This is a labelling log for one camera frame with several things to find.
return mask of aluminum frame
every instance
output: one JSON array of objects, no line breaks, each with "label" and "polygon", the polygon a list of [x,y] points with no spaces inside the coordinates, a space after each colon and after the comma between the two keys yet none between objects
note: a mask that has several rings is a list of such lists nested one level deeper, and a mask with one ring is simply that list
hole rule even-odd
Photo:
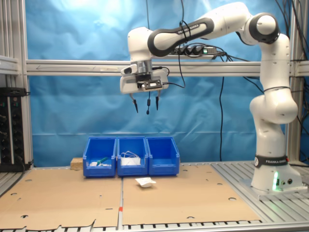
[{"label": "aluminum frame", "polygon": [[[25,0],[0,0],[0,19],[0,87],[21,87],[29,91]],[[25,163],[28,163],[33,160],[30,97],[22,97],[21,103]]]},{"label": "aluminum frame", "polygon": [[[304,35],[307,35],[307,26],[308,26],[308,1],[301,0],[300,2],[297,0],[293,0],[295,4],[295,9],[298,14],[298,21],[303,21],[302,30]],[[292,10],[291,14],[291,38],[290,38],[290,47],[291,47],[291,59],[292,60],[300,60],[303,57],[303,51],[301,47],[301,40],[303,38],[299,38],[296,22],[295,22],[295,14]],[[291,91],[294,101],[298,106],[298,117],[301,118],[303,111],[303,87],[304,87],[304,75],[306,74],[306,66],[308,61],[293,61],[291,68]],[[301,137],[301,125],[297,118],[286,125],[285,127],[285,138],[286,138],[286,154],[291,162],[299,161],[299,151],[300,151],[300,137]]]},{"label": "aluminum frame", "polygon": [[[301,0],[303,4],[303,30],[306,34],[308,21],[308,1]],[[298,1],[294,1],[298,11],[300,6]],[[129,65],[129,61],[82,61],[82,60],[28,60],[27,55],[27,37],[26,37],[26,19],[25,19],[25,0],[0,0],[0,86],[7,87],[24,87],[29,91],[28,75],[61,75],[61,76],[120,76],[120,70]],[[295,26],[294,14],[292,13],[292,30],[291,30],[291,57],[292,59],[299,59],[301,55],[301,48],[299,44],[299,36]],[[154,66],[166,66],[170,69],[170,76],[180,76],[178,62],[155,61]],[[260,62],[182,62],[182,70],[184,76],[259,76]],[[291,89],[301,90],[303,87],[302,78],[309,74],[309,61],[294,61],[291,64]],[[293,93],[293,97],[298,105],[301,105],[302,92],[297,91]],[[25,158],[26,162],[32,160],[32,133],[30,120],[30,104],[29,97],[22,98],[22,114],[23,114],[23,129],[24,129],[24,144],[25,144]],[[286,144],[287,154],[291,161],[299,160],[299,143],[300,143],[300,126],[297,122],[287,125],[286,130]],[[212,163],[212,166],[218,171],[234,189],[245,199],[245,191],[241,187],[237,188],[239,177],[250,176],[250,169],[246,170],[244,167],[235,168],[231,166],[234,162],[226,163]],[[303,171],[303,175],[308,175],[307,170]],[[9,178],[14,176],[18,178],[17,174],[6,174],[9,181],[14,182],[14,179]],[[257,202],[248,202],[251,207]],[[256,222],[215,222],[213,224],[205,223],[188,223],[188,225],[157,225],[156,228],[145,225],[142,228],[138,226],[123,226],[119,224],[118,230],[134,231],[301,231],[309,230],[309,221],[284,221],[284,219],[299,217],[290,216],[285,212],[284,216],[279,216],[276,210],[282,213],[282,204],[270,204],[271,200],[265,200],[259,203],[258,207],[261,211],[267,210],[269,215],[263,217],[263,221],[267,224]],[[276,218],[278,222],[272,221],[271,218]],[[100,232],[100,231],[115,231],[116,228],[68,228],[68,232]],[[16,230],[16,232],[25,232],[26,229]],[[64,228],[58,228],[55,232],[64,232]]]}]

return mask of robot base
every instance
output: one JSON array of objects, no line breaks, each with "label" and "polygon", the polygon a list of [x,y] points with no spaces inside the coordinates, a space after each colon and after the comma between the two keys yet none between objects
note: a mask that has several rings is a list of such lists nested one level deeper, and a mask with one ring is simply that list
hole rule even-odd
[{"label": "robot base", "polygon": [[284,166],[261,166],[255,168],[252,179],[240,181],[248,192],[258,200],[261,196],[306,193],[301,175],[289,164]]}]

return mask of wooden block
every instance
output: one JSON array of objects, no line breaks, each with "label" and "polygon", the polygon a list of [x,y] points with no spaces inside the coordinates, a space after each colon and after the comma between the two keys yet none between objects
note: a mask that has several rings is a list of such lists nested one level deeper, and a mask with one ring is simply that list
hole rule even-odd
[{"label": "wooden block", "polygon": [[73,158],[71,161],[71,170],[83,169],[83,158]]}]

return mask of metal grating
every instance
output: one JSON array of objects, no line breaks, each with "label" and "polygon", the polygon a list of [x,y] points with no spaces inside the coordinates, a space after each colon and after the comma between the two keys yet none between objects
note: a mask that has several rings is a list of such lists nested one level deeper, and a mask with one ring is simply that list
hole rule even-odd
[{"label": "metal grating", "polygon": [[[281,196],[266,196],[257,200],[252,198],[247,189],[239,183],[240,180],[250,179],[253,176],[254,165],[251,161],[242,162],[213,162],[213,163],[182,163],[185,165],[211,165],[233,188],[233,190],[260,216],[258,221],[229,221],[229,222],[201,222],[154,225],[122,225],[122,212],[119,212],[117,227],[93,228],[75,227],[62,228],[46,232],[101,232],[101,231],[309,231],[309,194],[285,194]],[[295,167],[309,180],[309,168]],[[0,174],[0,192],[7,188],[4,183],[13,183],[19,177],[14,173]],[[121,188],[120,206],[123,206]],[[27,232],[22,230],[3,230],[0,232]]]}]

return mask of green light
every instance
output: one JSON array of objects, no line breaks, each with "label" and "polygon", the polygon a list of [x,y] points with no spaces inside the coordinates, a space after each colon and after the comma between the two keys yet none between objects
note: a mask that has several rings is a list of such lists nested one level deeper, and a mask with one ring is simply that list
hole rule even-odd
[{"label": "green light", "polygon": [[272,190],[275,191],[277,188],[277,179],[278,179],[278,172],[275,172],[274,174],[274,181],[273,181],[273,185],[272,185]]}]

